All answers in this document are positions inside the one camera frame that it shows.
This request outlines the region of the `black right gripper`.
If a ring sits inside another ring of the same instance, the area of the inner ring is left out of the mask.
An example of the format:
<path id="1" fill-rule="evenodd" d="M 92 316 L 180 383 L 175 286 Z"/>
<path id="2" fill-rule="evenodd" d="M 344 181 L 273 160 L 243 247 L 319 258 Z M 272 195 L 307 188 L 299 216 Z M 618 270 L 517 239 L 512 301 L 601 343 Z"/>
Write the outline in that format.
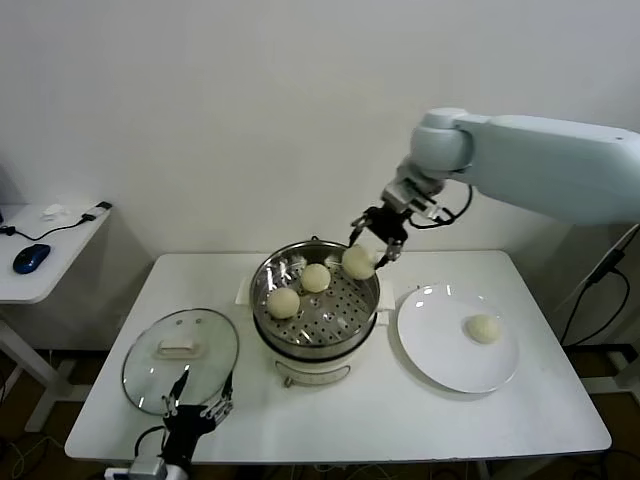
<path id="1" fill-rule="evenodd" d="M 402 243 L 408 239 L 407 231 L 404 228 L 406 220 L 407 216 L 404 213 L 398 213 L 388 205 L 369 207 L 364 211 L 364 214 L 350 224 L 352 230 L 348 246 L 352 247 L 363 230 L 368 229 L 383 243 L 388 243 L 384 254 L 375 265 L 376 270 L 381 269 L 400 257 Z"/>

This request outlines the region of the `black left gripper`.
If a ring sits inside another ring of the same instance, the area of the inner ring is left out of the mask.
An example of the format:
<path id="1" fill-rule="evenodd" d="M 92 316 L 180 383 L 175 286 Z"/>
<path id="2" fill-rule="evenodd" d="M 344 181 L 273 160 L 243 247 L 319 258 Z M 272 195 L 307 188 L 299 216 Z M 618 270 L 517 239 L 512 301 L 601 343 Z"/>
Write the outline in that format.
<path id="1" fill-rule="evenodd" d="M 162 396 L 163 423 L 168 430 L 162 447 L 162 458 L 166 463 L 190 463 L 199 439 L 213 432 L 217 422 L 222 422 L 233 409 L 233 373 L 227 376 L 214 402 L 206 406 L 179 405 L 188 377 L 189 370 L 184 370 L 169 394 Z"/>

